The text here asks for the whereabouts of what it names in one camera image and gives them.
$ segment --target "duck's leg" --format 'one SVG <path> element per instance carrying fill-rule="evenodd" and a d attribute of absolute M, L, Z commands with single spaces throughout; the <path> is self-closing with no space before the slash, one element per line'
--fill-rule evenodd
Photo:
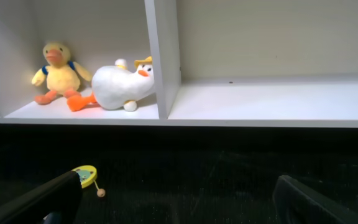
<path fill-rule="evenodd" d="M 81 96 L 81 93 L 78 93 L 77 91 L 75 91 L 73 88 L 70 88 L 68 90 L 66 90 L 63 94 L 63 96 L 65 98 L 70 98 L 72 96 Z"/>
<path fill-rule="evenodd" d="M 67 105 L 71 111 L 79 111 L 90 103 L 96 103 L 96 98 L 93 93 L 90 96 L 82 97 L 81 95 L 74 95 L 67 99 Z"/>
<path fill-rule="evenodd" d="M 45 95 L 38 95 L 34 98 L 34 101 L 37 102 L 39 105 L 47 105 L 50 102 L 52 102 L 57 95 L 57 91 L 56 90 L 50 90 L 47 94 Z"/>
<path fill-rule="evenodd" d="M 136 104 L 136 101 L 134 100 L 127 100 L 125 101 L 124 103 L 124 109 L 126 111 L 135 111 L 137 108 L 137 104 Z"/>

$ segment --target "duck's orange beak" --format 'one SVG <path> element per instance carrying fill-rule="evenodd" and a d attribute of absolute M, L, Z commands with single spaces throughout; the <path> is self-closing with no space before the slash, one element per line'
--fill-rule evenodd
<path fill-rule="evenodd" d="M 139 73 L 139 75 L 142 75 L 144 77 L 148 77 L 149 74 L 145 71 L 145 70 L 139 70 L 137 73 Z"/>
<path fill-rule="evenodd" d="M 60 63 L 63 60 L 63 55 L 59 50 L 50 49 L 46 58 L 51 63 Z"/>

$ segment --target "dark floor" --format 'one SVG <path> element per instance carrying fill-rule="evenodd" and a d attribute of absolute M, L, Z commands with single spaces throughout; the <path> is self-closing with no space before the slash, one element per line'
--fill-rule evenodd
<path fill-rule="evenodd" d="M 77 166 L 93 165 L 107 194 L 98 198 L 93 185 L 84 189 L 75 223 L 276 223 L 272 192 L 283 174 L 358 213 L 358 153 L 282 153 L 273 144 L 258 152 L 25 142 L 23 136 L 0 144 L 0 205 Z"/>

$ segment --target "blue backpack strap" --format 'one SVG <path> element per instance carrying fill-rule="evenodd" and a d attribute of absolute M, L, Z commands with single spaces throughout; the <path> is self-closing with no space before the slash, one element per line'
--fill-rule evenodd
<path fill-rule="evenodd" d="M 68 66 L 70 66 L 70 68 L 75 71 L 74 62 L 68 61 Z"/>
<path fill-rule="evenodd" d="M 46 65 L 44 65 L 44 66 L 42 67 L 42 73 L 43 73 L 44 75 L 48 75 L 48 70 L 47 70 L 47 66 L 46 66 Z"/>

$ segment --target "stuffed duck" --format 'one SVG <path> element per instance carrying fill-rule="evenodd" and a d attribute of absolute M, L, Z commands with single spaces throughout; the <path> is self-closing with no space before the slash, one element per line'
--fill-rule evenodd
<path fill-rule="evenodd" d="M 31 81 L 35 86 L 41 85 L 45 78 L 49 92 L 45 95 L 35 97 L 35 102 L 40 105 L 47 105 L 52 102 L 57 95 L 69 98 L 80 95 L 77 92 L 80 87 L 80 79 L 76 72 L 86 81 L 91 81 L 91 74 L 76 62 L 70 60 L 69 49 L 60 43 L 49 43 L 44 47 L 44 57 L 49 63 L 42 67 Z"/>
<path fill-rule="evenodd" d="M 126 68 L 126 61 L 116 60 L 116 66 L 98 69 L 92 78 L 92 94 L 87 97 L 75 95 L 67 100 L 72 111 L 83 109 L 89 103 L 98 103 L 106 110 L 124 107 L 126 111 L 137 109 L 136 101 L 154 92 L 154 72 L 152 57 L 136 60 L 136 72 Z"/>

